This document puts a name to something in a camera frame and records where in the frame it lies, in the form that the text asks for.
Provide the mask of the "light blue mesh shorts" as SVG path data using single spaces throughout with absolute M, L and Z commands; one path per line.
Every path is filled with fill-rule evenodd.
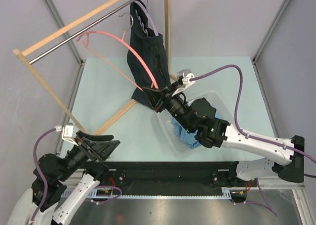
M 191 105 L 174 100 L 169 113 L 176 122 L 176 134 L 189 148 L 220 147 L 227 139 L 225 132 L 230 123 L 215 117 L 216 109 L 205 98 L 196 99 Z

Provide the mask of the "dark navy shorts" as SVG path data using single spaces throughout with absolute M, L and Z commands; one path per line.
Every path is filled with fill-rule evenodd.
M 133 24 L 129 45 L 143 59 L 155 78 L 158 87 L 163 88 L 171 84 L 163 35 L 156 29 L 145 4 L 141 0 L 132 2 L 130 4 L 130 14 Z M 142 87 L 154 87 L 149 74 L 131 51 L 127 53 L 127 64 L 135 83 L 138 85 L 131 98 L 140 104 L 152 108 L 148 98 L 140 90 Z

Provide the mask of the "pink plastic hanger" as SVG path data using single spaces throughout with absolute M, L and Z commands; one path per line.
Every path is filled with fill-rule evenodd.
M 117 22 L 112 26 L 112 30 L 115 32 L 108 32 L 105 28 L 96 30 L 95 28 L 91 28 L 86 32 L 82 33 L 78 37 L 75 38 L 76 42 L 82 41 L 83 46 L 90 51 L 92 54 L 102 59 L 110 66 L 112 66 L 116 71 L 118 71 L 122 76 L 128 79 L 131 83 L 133 83 L 138 89 L 141 87 L 132 81 L 129 77 L 127 77 L 121 70 L 111 64 L 105 57 L 122 57 L 124 53 L 130 51 L 134 57 L 136 57 L 138 63 L 141 64 L 143 69 L 146 72 L 146 75 L 150 78 L 151 86 L 154 88 L 158 88 L 158 83 L 156 78 L 153 75 L 152 70 L 149 69 L 148 65 L 145 63 L 144 58 L 142 58 L 139 52 L 136 51 L 134 47 L 128 44 L 124 38 L 128 31 L 131 31 L 132 26 L 134 25 L 134 19 L 130 13 L 124 13 L 128 17 L 127 21 Z M 89 47 L 89 43 L 93 43 L 94 41 L 90 40 L 90 36 L 98 35 L 96 41 L 100 43 L 99 50 L 100 54 L 96 53 L 93 49 Z

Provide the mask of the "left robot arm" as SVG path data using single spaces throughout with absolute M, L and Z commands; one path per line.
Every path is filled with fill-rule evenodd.
M 16 203 L 9 225 L 68 225 L 89 193 L 109 179 L 109 167 L 106 160 L 119 146 L 120 141 L 113 135 L 89 135 L 78 131 L 73 148 L 61 158 L 56 154 L 45 154 L 37 157 L 40 141 L 54 132 L 50 129 L 35 142 L 33 160 L 36 179 Z M 86 162 L 89 166 L 84 170 L 80 182 L 64 201 L 59 201 L 66 191 L 67 181 Z

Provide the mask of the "lilac plastic hanger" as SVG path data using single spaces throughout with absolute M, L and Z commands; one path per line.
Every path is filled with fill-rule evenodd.
M 146 15 L 148 21 L 150 22 L 150 24 L 152 26 L 152 30 L 154 32 L 154 35 L 155 36 L 159 36 L 159 33 L 158 33 L 157 29 L 156 29 L 156 26 L 155 26 L 150 14 L 149 14 L 147 8 L 146 8 L 146 6 L 143 5 L 142 3 L 140 3 L 140 1 L 138 1 L 138 0 L 136 0 L 135 3 L 143 10 L 144 14 Z

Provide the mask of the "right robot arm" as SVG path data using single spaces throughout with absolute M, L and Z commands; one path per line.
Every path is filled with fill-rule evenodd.
M 156 112 L 167 110 L 188 133 L 195 133 L 204 147 L 234 148 L 261 156 L 258 160 L 234 163 L 234 170 L 228 173 L 231 185 L 270 176 L 293 183 L 304 181 L 302 137 L 277 138 L 242 130 L 237 124 L 217 118 L 216 109 L 206 98 L 188 104 L 177 83 L 162 89 L 144 87 L 143 92 Z

